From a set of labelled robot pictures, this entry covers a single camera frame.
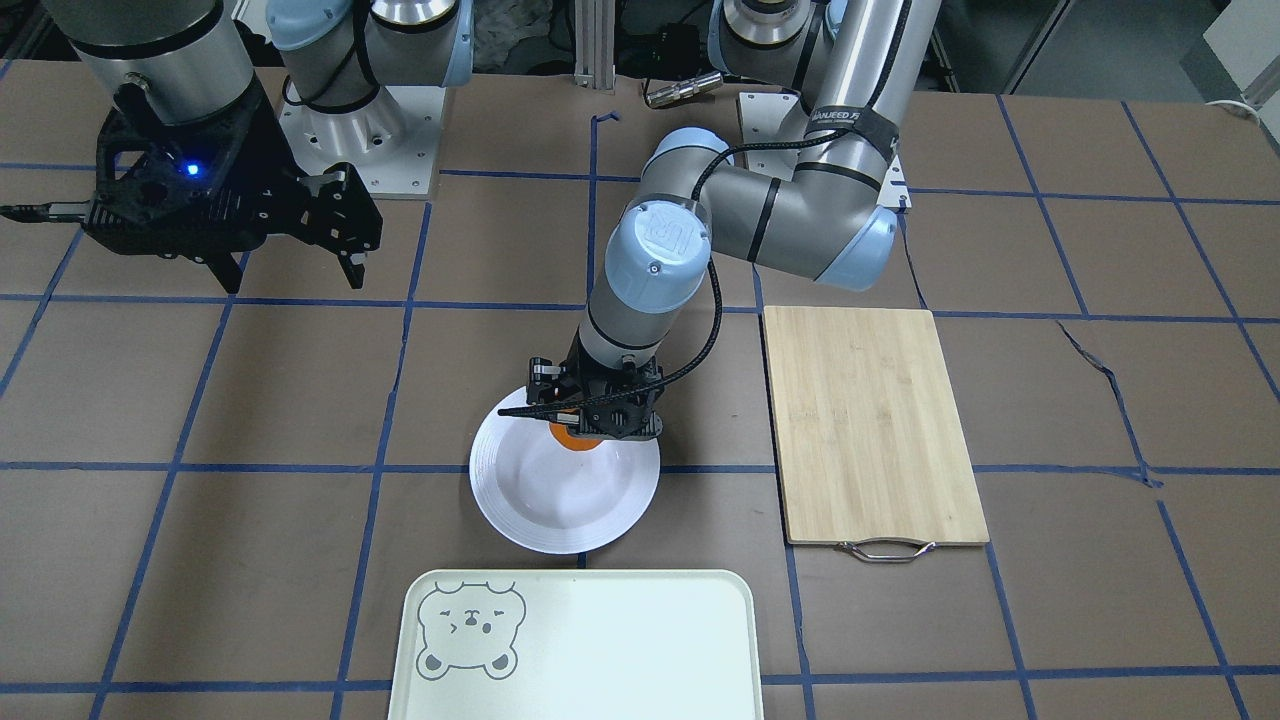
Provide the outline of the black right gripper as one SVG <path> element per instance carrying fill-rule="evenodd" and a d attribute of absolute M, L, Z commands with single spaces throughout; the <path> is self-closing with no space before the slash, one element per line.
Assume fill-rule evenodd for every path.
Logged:
<path fill-rule="evenodd" d="M 237 217 L 252 231 L 289 234 L 338 251 L 352 290 L 364 287 L 366 251 L 376 251 L 381 243 L 381 214 L 358 168 L 347 161 L 320 176 L 284 173 L 264 181 L 241 196 Z M 239 293 L 246 252 L 205 254 L 195 261 L 206 266 L 228 295 Z"/>

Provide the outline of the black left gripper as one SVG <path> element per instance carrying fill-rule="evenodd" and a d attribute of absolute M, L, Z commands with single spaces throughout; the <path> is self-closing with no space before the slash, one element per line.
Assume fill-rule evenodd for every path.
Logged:
<path fill-rule="evenodd" d="M 654 405 L 662 389 L 643 387 L 662 379 L 655 357 L 621 369 L 595 361 L 580 345 L 563 363 L 531 357 L 527 366 L 527 405 L 532 418 L 588 439 L 648 441 L 663 432 Z"/>

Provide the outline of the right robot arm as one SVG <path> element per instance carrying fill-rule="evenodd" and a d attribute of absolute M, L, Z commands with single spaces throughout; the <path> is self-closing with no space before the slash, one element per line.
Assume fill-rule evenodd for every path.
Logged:
<path fill-rule="evenodd" d="M 330 252 L 361 288 L 384 227 L 375 172 L 407 161 L 424 129 L 397 91 L 457 87 L 474 70 L 471 1 L 270 1 L 291 131 L 224 3 L 45 6 L 111 110 L 90 199 L 3 215 L 76 224 L 122 256 L 183 258 L 228 293 L 241 255 L 271 234 Z"/>

